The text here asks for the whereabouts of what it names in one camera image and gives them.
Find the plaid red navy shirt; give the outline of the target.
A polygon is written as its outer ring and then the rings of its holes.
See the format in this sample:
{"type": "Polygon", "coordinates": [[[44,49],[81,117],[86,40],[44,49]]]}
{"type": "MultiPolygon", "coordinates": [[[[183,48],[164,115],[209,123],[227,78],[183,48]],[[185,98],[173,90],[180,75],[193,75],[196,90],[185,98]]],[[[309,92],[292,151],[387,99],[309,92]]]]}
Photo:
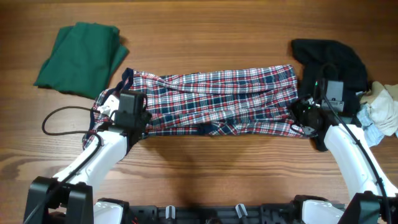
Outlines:
{"type": "Polygon", "coordinates": [[[95,99],[89,130],[109,116],[97,113],[123,90],[147,95],[152,119],[143,138],[179,135],[270,134],[297,138],[289,106],[298,98],[291,65],[157,76],[127,68],[114,88],[95,99]]]}

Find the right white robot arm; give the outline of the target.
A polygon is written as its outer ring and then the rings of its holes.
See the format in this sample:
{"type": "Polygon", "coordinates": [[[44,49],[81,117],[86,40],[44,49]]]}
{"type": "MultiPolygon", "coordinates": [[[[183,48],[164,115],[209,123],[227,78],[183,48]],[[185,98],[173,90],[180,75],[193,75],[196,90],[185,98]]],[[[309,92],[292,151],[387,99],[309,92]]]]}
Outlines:
{"type": "Polygon", "coordinates": [[[397,223],[397,187],[383,173],[368,148],[364,132],[346,124],[329,106],[298,100],[290,106],[298,133],[312,137],[323,134],[323,142],[334,157],[348,188],[350,202],[344,210],[321,199],[302,202],[304,223],[397,223]]]}

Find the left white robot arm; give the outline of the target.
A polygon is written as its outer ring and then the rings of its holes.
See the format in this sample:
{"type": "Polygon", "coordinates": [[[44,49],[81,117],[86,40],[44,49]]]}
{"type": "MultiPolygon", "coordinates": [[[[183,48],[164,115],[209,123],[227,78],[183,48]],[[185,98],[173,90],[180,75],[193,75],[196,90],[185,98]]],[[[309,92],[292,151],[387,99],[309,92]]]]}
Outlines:
{"type": "Polygon", "coordinates": [[[147,95],[124,90],[118,109],[103,123],[90,145],[52,178],[38,176],[30,185],[24,223],[137,223],[129,203],[93,192],[115,164],[142,139],[152,115],[147,95]]]}

